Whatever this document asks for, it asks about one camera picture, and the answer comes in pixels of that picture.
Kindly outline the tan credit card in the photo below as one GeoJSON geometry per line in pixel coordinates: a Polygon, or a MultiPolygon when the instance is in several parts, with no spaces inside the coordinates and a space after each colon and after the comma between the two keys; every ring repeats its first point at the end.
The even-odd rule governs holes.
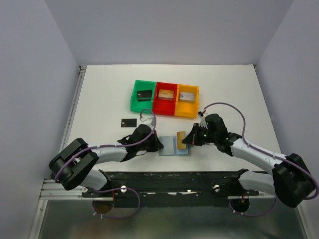
{"type": "Polygon", "coordinates": [[[185,131],[178,131],[176,133],[176,145],[178,150],[187,149],[187,145],[182,141],[185,139],[185,131]]]}

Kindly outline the sage green card holder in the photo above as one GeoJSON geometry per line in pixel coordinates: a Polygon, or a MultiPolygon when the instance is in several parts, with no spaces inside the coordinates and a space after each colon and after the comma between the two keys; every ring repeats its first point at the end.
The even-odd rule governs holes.
{"type": "Polygon", "coordinates": [[[159,156],[189,156],[191,155],[190,148],[186,149],[177,148],[176,136],[162,136],[159,137],[163,148],[159,150],[159,156]]]}

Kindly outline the black credit card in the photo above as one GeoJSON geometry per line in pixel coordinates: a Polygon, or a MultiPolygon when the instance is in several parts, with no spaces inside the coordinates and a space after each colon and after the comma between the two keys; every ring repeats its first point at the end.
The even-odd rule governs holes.
{"type": "Polygon", "coordinates": [[[121,127],[137,127],[137,119],[121,119],[121,127]]]}

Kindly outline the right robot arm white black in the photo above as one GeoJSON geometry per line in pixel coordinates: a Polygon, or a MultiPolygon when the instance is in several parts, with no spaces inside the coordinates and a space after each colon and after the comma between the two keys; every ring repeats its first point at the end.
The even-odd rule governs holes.
{"type": "Polygon", "coordinates": [[[277,196],[286,206],[295,208],[317,189],[299,155],[292,153],[286,156],[258,148],[245,141],[243,135],[229,132],[218,114],[203,116],[182,142],[195,146],[214,144],[220,152],[246,160],[266,172],[261,175],[245,171],[239,178],[231,180],[229,189],[235,195],[241,195],[246,190],[262,191],[277,196]]]}

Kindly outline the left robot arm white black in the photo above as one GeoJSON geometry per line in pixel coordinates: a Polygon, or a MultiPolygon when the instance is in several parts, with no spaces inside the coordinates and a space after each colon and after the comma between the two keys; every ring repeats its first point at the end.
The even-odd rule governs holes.
{"type": "Polygon", "coordinates": [[[88,146],[82,138],[73,140],[49,163],[54,180],[65,190],[77,186],[92,188],[98,196],[110,193],[111,185],[101,170],[94,170],[96,164],[125,162],[138,155],[138,152],[157,152],[164,148],[157,132],[148,124],[139,125],[132,134],[117,140],[115,144],[88,146]]]}

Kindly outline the silver card stack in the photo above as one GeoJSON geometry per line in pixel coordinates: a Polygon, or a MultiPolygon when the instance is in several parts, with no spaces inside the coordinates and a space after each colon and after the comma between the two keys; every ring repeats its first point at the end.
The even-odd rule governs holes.
{"type": "Polygon", "coordinates": [[[179,92],[179,100],[181,102],[194,103],[195,102],[195,93],[179,92]]]}

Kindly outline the tan card stack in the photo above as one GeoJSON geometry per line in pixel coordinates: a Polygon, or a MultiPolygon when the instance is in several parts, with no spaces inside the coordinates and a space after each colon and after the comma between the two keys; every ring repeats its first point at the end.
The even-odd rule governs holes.
{"type": "Polygon", "coordinates": [[[158,99],[172,101],[174,99],[174,91],[160,89],[158,93],[158,99]]]}

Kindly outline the black card stack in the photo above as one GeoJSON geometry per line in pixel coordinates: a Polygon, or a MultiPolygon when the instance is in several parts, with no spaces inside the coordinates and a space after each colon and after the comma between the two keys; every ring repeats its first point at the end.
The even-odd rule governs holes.
{"type": "Polygon", "coordinates": [[[140,91],[137,91],[137,100],[139,102],[150,101],[152,99],[152,96],[153,96],[152,90],[140,90],[140,91]]]}

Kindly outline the yellow plastic bin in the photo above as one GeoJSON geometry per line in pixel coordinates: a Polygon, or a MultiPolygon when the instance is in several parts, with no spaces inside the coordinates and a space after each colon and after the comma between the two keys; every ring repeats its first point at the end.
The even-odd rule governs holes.
{"type": "Polygon", "coordinates": [[[174,116],[194,119],[199,107],[199,86],[177,85],[174,116]]]}

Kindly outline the red plastic bin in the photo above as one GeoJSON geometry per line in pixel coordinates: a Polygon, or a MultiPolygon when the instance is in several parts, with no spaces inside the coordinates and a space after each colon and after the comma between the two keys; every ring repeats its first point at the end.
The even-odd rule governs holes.
{"type": "Polygon", "coordinates": [[[178,85],[157,82],[153,100],[153,112],[156,115],[174,116],[178,85]]]}

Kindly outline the green plastic bin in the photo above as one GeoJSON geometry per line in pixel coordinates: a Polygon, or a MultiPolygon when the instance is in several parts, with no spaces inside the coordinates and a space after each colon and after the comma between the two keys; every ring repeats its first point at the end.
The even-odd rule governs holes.
{"type": "Polygon", "coordinates": [[[156,82],[135,80],[134,88],[130,99],[130,110],[141,112],[143,109],[153,109],[153,100],[156,89],[156,82]]]}

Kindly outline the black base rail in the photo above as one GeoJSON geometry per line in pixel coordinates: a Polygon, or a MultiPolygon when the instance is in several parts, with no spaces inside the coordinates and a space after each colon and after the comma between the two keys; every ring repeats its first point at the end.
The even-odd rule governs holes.
{"type": "Polygon", "coordinates": [[[107,172],[103,193],[89,189],[83,198],[118,208],[227,207],[228,199],[257,196],[244,190],[237,179],[240,171],[222,172],[107,172]]]}

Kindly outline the aluminium frame rail left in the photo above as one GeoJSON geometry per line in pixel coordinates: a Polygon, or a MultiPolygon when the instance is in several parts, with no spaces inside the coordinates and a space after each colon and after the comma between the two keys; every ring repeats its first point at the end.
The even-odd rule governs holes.
{"type": "Polygon", "coordinates": [[[77,84],[76,84],[76,88],[75,88],[75,93],[73,95],[71,107],[69,110],[66,126],[64,129],[64,133],[63,133],[63,137],[62,137],[62,141],[61,141],[58,153],[60,153],[68,144],[68,140],[70,137],[70,132],[71,132],[71,128],[73,125],[74,116],[75,116],[77,104],[79,101],[80,92],[82,89],[87,66],[80,66],[79,69],[80,69],[80,71],[79,71],[79,76],[78,76],[78,80],[77,80],[77,84]]]}

